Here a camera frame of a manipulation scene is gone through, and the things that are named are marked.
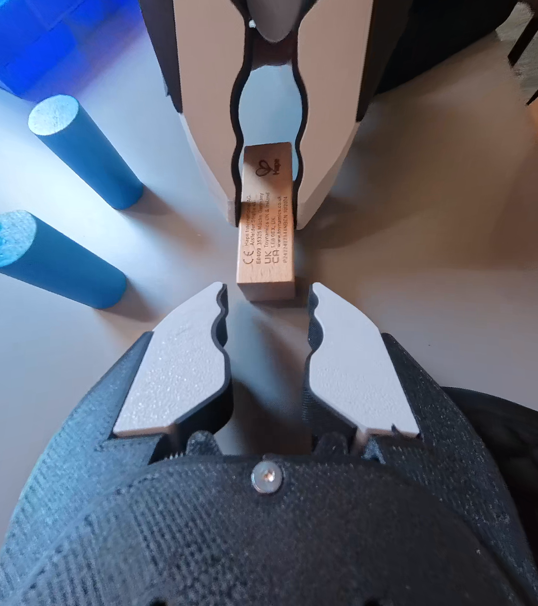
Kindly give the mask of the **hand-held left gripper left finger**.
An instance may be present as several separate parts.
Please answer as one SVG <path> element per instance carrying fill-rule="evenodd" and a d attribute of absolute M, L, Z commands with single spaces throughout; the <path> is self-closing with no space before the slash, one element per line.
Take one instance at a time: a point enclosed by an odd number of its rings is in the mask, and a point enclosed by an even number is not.
<path fill-rule="evenodd" d="M 227 343 L 227 285 L 214 282 L 168 314 L 150 343 L 112 434 L 161 435 L 185 451 L 197 431 L 217 433 L 234 409 Z"/>

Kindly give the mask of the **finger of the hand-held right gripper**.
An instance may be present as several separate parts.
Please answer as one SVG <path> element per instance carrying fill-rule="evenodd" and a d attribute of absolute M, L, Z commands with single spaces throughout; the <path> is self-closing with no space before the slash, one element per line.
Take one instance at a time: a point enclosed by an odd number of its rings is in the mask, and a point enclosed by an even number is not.
<path fill-rule="evenodd" d="M 298 30 L 297 67 L 307 100 L 299 149 L 302 179 L 297 229 L 303 229 L 334 185 L 358 130 L 357 108 L 372 1 L 318 1 Z"/>
<path fill-rule="evenodd" d="M 235 110 L 245 67 L 246 1 L 174 1 L 181 123 L 211 199 L 237 222 L 241 188 L 235 156 L 241 132 Z"/>

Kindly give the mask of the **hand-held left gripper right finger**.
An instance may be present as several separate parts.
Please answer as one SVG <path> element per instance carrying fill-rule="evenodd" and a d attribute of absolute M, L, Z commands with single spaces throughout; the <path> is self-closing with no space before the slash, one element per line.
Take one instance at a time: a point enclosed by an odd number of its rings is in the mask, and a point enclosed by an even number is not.
<path fill-rule="evenodd" d="M 310 286 L 308 313 L 303 420 L 314 442 L 338 433 L 361 452 L 372 436 L 417 437 L 417 421 L 371 319 L 319 282 Z"/>

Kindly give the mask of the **blue wooden cylinder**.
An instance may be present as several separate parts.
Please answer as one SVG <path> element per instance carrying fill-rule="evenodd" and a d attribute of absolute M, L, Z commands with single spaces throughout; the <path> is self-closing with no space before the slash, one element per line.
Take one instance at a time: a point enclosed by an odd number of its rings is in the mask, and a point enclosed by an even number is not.
<path fill-rule="evenodd" d="M 130 208 L 143 195 L 144 185 L 76 98 L 54 95 L 39 102 L 28 126 L 112 208 Z"/>
<path fill-rule="evenodd" d="M 127 289 L 120 269 L 25 210 L 0 215 L 0 273 L 97 309 Z"/>

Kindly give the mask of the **blue plastic bin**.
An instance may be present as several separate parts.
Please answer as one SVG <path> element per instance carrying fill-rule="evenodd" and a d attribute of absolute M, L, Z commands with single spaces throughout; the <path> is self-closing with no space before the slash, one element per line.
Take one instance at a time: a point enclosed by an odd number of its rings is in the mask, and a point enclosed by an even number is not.
<path fill-rule="evenodd" d="M 0 1 L 0 88 L 31 101 L 78 90 L 141 29 L 137 1 Z"/>

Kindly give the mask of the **natural wooden arch block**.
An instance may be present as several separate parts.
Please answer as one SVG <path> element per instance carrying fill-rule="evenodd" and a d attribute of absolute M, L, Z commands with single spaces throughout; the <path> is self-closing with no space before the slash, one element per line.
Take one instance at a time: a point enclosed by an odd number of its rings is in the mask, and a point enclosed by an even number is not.
<path fill-rule="evenodd" d="M 252 302 L 295 296 L 290 142 L 246 146 L 236 283 Z"/>

